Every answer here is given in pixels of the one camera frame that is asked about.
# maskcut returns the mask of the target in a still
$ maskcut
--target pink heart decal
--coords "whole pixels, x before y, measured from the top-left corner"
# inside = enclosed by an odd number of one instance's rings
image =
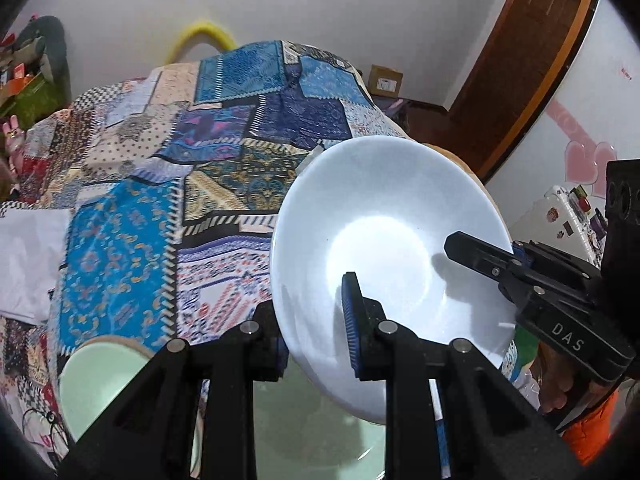
[[[593,184],[598,178],[598,166],[593,152],[588,153],[584,145],[572,140],[564,150],[565,180],[578,184]]]
[[[601,142],[596,146],[593,158],[598,167],[598,179],[593,184],[592,195],[606,198],[607,196],[607,162],[618,160],[618,154],[608,142]]]

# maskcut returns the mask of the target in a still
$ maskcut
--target white wall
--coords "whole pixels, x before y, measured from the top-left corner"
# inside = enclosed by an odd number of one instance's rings
[[[29,0],[14,29],[34,13],[62,20],[73,95],[147,75],[180,30],[206,19],[238,44],[282,38],[331,50],[365,78],[372,63],[394,68],[403,96],[442,104],[495,1]]]
[[[598,3],[580,52],[554,98],[593,142],[611,144],[618,159],[640,158],[640,46],[609,0]],[[568,141],[558,122],[543,113],[489,181],[487,189],[507,225],[552,185],[575,185],[565,182]],[[605,171],[604,164],[598,171]],[[583,186],[591,194],[591,205],[604,213],[604,200],[593,195],[593,186]]]

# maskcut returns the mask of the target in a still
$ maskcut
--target screw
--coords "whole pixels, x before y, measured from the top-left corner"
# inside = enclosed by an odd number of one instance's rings
[[[245,321],[244,323],[242,323],[242,325],[240,325],[240,332],[244,332],[245,334],[252,334],[254,332],[258,332],[259,328],[260,325],[258,325],[258,323],[253,319],[250,319],[249,321]]]
[[[184,339],[176,338],[171,339],[171,341],[166,344],[166,349],[172,354],[177,354],[178,352],[182,352],[185,346],[186,343],[184,342]]]
[[[453,348],[455,348],[458,352],[466,354],[467,352],[471,351],[471,349],[473,348],[473,345],[471,344],[471,341],[469,341],[469,339],[465,339],[463,337],[457,337],[455,338],[451,344],[453,345]]]
[[[385,319],[384,321],[380,321],[380,323],[378,324],[378,329],[380,330],[380,332],[383,332],[385,334],[393,334],[398,330],[398,325],[396,325],[393,321]]]

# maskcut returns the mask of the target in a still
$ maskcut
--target blue patterned fabric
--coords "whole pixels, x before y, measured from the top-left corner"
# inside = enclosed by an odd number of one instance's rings
[[[284,84],[282,42],[251,43],[200,62],[195,102],[277,92]]]
[[[309,56],[300,56],[300,63],[300,88],[305,97],[344,99],[372,108],[352,73]]]
[[[166,343],[162,263],[174,227],[174,186],[127,179],[76,213],[60,311],[66,352],[106,334],[137,339],[152,350]]]
[[[310,56],[318,61],[324,61],[329,63],[330,65],[335,66],[336,68],[340,68],[342,70],[347,70],[351,67],[351,64],[344,59],[343,57],[336,56],[331,52],[327,52],[325,50],[320,50],[314,46],[310,45],[301,45],[299,43],[289,43],[286,42],[286,46],[291,49],[293,52],[297,53],[298,56]]]
[[[234,106],[184,112],[178,118],[173,139],[158,153],[178,164],[238,156],[239,141],[253,108]]]
[[[239,158],[202,164],[197,171],[233,193],[246,208],[277,210],[296,176],[296,168],[308,155],[277,150],[278,145],[243,146]],[[190,200],[189,189],[186,201]]]
[[[287,65],[287,87],[277,94],[260,97],[250,136],[291,143],[306,150],[312,150],[319,139],[350,139],[340,101],[305,98],[299,79],[300,68]]]

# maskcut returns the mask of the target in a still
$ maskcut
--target white bowl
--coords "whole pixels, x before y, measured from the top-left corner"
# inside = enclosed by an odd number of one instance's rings
[[[311,381],[345,410],[385,420],[383,381],[353,374],[340,280],[354,270],[365,297],[425,339],[471,340],[495,366],[515,310],[492,280],[450,261],[446,237],[463,231],[511,251],[482,189],[436,151],[396,137],[328,149],[287,193],[271,243],[271,293],[282,335]]]

